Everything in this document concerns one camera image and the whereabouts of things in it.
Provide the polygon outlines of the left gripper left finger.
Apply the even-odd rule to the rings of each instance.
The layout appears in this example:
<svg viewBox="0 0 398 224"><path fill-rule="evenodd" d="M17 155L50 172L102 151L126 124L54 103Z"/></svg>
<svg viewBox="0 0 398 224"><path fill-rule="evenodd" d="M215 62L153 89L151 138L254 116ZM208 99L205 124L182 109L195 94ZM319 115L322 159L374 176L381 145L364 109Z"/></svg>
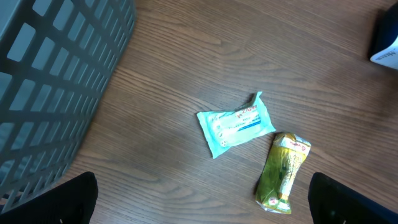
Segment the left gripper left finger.
<svg viewBox="0 0 398 224"><path fill-rule="evenodd" d="M94 173L81 175L1 215L1 224L89 223L98 198Z"/></svg>

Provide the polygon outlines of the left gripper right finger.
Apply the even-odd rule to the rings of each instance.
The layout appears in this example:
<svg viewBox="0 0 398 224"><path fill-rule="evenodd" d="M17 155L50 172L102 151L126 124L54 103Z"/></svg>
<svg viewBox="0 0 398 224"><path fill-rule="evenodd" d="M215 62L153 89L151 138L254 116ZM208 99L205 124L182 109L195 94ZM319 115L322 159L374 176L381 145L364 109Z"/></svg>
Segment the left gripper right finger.
<svg viewBox="0 0 398 224"><path fill-rule="evenodd" d="M308 190L314 224L397 224L397 214L321 173L314 173Z"/></svg>

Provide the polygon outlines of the green snack packet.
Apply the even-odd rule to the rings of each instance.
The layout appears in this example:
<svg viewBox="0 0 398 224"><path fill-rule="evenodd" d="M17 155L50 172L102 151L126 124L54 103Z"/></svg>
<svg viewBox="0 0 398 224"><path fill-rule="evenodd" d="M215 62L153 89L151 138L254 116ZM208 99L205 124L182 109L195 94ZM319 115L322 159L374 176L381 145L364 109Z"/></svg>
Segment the green snack packet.
<svg viewBox="0 0 398 224"><path fill-rule="evenodd" d="M276 135L260 176L256 202L268 212L290 214L289 195L311 144L293 133Z"/></svg>

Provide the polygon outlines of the teal wet wipes packet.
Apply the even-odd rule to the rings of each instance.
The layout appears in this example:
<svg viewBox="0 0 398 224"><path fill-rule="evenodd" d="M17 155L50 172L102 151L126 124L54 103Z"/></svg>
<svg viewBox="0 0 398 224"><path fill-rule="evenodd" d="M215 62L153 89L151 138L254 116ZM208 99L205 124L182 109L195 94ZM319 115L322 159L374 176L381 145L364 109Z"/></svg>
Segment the teal wet wipes packet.
<svg viewBox="0 0 398 224"><path fill-rule="evenodd" d="M236 110L197 113L212 158L217 158L231 147L275 132L261 95L260 91L255 93L249 103Z"/></svg>

